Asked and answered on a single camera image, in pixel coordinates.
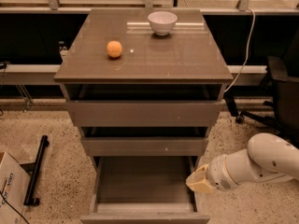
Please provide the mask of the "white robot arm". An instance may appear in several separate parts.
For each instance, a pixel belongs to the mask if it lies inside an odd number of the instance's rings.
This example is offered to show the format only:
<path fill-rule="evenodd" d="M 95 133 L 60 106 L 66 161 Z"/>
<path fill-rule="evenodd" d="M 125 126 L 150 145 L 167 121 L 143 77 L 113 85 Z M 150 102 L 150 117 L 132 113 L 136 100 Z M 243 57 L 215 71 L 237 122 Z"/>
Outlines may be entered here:
<path fill-rule="evenodd" d="M 271 133 L 258 133 L 246 148 L 223 154 L 186 179 L 193 192 L 228 191 L 244 183 L 277 183 L 299 179 L 299 149 Z"/>

